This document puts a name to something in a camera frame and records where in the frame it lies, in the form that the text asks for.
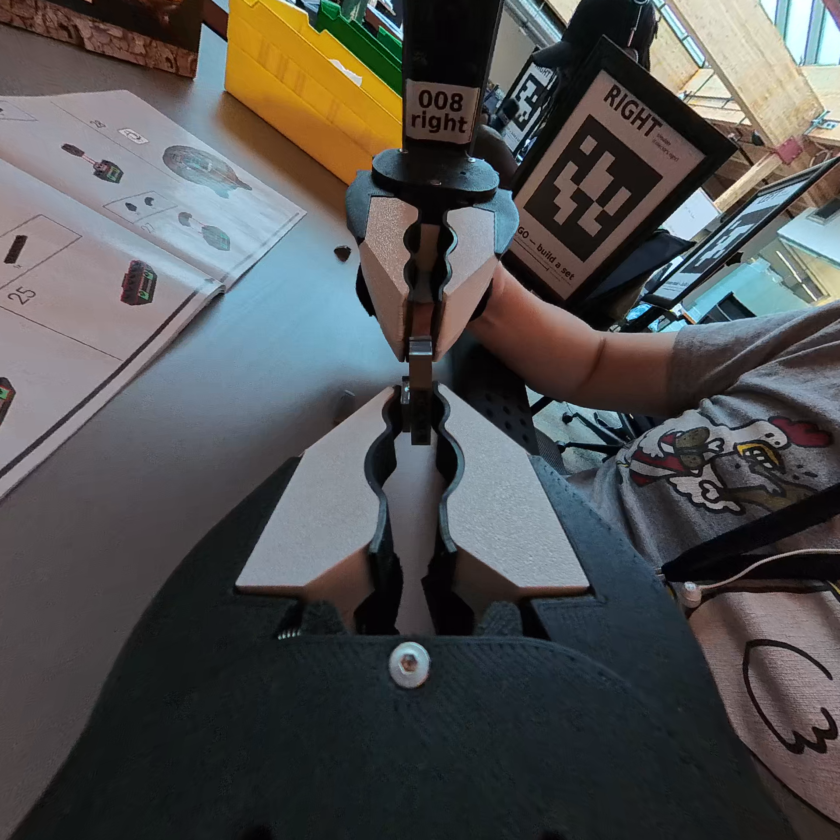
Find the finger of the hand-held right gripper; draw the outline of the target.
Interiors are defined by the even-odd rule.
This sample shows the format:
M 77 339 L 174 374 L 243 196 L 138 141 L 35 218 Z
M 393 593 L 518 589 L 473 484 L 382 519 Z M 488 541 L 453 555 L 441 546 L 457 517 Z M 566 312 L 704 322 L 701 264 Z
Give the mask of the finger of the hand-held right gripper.
M 448 279 L 443 285 L 434 361 L 453 347 L 478 308 L 496 268 L 495 215 L 477 206 L 449 211 L 444 229 L 454 236 L 445 254 Z
M 406 360 L 406 267 L 412 257 L 405 236 L 418 218 L 418 210 L 397 197 L 372 196 L 360 244 L 360 267 L 374 315 L 400 362 Z

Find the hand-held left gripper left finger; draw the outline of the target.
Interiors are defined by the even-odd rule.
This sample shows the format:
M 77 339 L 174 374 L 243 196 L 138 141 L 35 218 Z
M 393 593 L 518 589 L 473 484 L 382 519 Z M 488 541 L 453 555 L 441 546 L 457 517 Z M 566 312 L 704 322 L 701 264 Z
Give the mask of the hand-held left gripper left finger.
M 238 592 L 329 602 L 351 632 L 394 632 L 403 569 L 384 483 L 396 468 L 385 388 L 299 458 L 237 580 Z

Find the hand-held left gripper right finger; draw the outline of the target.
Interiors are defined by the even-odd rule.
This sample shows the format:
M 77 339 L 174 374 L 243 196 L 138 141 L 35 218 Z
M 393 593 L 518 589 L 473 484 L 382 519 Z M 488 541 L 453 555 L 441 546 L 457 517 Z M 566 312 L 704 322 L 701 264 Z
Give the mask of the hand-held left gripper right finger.
M 435 626 L 477 625 L 495 602 L 587 593 L 590 582 L 525 448 L 436 383 L 443 492 L 427 567 Z

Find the curved dark toy brick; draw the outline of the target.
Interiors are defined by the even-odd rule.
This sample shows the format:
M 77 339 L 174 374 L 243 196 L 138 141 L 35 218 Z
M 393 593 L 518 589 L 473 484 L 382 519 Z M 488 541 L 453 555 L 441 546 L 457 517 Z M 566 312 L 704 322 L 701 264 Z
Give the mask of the curved dark toy brick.
M 408 340 L 408 388 L 412 396 L 433 387 L 434 342 L 430 335 L 413 335 Z

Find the long studded toy brick plate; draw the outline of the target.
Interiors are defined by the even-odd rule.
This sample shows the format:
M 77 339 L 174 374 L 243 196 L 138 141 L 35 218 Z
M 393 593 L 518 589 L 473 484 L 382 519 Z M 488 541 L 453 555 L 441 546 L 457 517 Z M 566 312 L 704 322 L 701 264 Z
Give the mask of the long studded toy brick plate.
M 432 444 L 434 389 L 414 386 L 410 377 L 402 378 L 400 388 L 400 412 L 402 431 L 409 434 L 414 446 Z

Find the person's right forearm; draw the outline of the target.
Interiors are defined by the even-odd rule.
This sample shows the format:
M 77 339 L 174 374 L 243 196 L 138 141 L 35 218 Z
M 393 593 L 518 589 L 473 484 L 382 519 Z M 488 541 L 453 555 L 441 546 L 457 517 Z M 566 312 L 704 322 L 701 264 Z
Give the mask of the person's right forearm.
M 674 332 L 596 331 L 539 299 L 501 264 L 469 331 L 543 396 L 595 410 L 669 415 Z

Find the grey desk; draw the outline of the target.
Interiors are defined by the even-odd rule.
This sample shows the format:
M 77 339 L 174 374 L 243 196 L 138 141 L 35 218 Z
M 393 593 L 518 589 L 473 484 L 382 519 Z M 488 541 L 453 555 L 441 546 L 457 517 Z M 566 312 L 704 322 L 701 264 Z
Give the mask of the grey desk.
M 2 27 L 2 93 L 124 89 L 306 211 L 177 341 L 2 503 L 2 838 L 84 728 L 174 568 L 288 458 L 402 367 L 355 295 L 346 186 L 224 91 L 203 28 L 195 79 Z

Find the green plastic bin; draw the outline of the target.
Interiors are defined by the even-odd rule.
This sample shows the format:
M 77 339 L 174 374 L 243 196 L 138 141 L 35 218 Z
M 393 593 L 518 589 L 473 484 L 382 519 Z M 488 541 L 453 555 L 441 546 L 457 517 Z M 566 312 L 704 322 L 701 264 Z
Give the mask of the green plastic bin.
M 397 95 L 403 93 L 403 44 L 385 31 L 373 35 L 359 21 L 345 17 L 339 3 L 321 1 L 316 17 L 318 32 L 327 31 L 355 58 L 372 70 Z

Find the black framed marker sign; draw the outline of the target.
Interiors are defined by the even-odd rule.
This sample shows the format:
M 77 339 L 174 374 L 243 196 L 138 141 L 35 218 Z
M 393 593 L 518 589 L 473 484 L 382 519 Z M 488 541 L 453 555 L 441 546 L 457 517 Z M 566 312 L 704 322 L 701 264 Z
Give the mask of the black framed marker sign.
M 502 263 L 549 301 L 577 306 L 736 149 L 601 37 L 511 183 L 519 221 Z
M 838 163 L 839 158 L 835 156 L 759 190 L 714 234 L 691 250 L 676 268 L 665 274 L 655 288 L 640 298 L 640 303 L 661 309 L 671 309 L 681 303 L 721 269 L 732 266 L 734 257 L 744 254 L 755 236 Z
M 518 161 L 537 129 L 557 80 L 557 70 L 538 66 L 530 56 L 510 91 L 509 100 L 516 104 L 517 109 L 502 136 Z

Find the black office chair base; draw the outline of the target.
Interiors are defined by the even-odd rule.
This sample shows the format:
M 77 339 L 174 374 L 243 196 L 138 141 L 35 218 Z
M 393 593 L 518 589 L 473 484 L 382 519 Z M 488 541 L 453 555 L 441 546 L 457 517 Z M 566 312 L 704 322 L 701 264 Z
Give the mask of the black office chair base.
M 633 415 L 583 408 L 527 392 L 541 445 L 572 468 L 599 465 L 640 436 L 644 425 Z

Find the yellow plastic bin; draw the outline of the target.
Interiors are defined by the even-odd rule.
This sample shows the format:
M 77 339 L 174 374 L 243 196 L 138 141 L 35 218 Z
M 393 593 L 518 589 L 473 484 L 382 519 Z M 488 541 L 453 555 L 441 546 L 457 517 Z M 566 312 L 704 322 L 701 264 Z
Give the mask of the yellow plastic bin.
M 400 94 L 286 2 L 229 3 L 225 89 L 345 184 L 403 143 Z

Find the open building instruction booklet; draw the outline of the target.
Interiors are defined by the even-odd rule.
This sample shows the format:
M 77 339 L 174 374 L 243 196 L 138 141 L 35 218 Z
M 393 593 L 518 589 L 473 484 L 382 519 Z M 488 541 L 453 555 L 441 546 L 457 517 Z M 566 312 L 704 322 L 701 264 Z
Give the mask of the open building instruction booklet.
M 129 91 L 1 106 L 4 497 L 305 211 Z

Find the black toy set box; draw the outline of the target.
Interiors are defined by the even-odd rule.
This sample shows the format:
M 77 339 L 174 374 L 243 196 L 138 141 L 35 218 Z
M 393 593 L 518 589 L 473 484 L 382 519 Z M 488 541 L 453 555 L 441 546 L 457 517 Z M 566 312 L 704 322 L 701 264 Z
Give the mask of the black toy set box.
M 148 69 L 194 78 L 202 1 L 2 1 L 1 22 Z

